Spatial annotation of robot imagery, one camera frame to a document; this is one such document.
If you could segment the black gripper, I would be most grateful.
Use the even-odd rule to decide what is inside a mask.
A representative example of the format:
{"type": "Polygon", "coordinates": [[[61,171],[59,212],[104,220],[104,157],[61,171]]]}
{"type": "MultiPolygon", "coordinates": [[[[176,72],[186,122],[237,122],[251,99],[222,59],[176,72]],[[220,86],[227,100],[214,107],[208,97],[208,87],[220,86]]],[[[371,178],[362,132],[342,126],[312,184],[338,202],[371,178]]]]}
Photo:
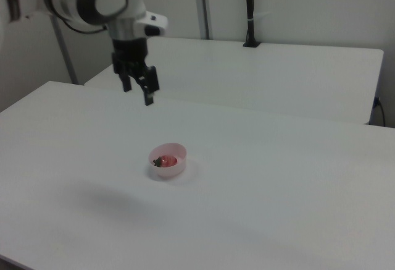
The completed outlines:
{"type": "Polygon", "coordinates": [[[119,73],[123,91],[131,91],[131,81],[127,71],[136,72],[135,80],[143,91],[145,105],[153,104],[154,93],[160,90],[160,86],[156,67],[148,67],[145,63],[145,58],[148,55],[147,39],[112,40],[112,45],[114,47],[112,63],[115,72],[119,73]]]}

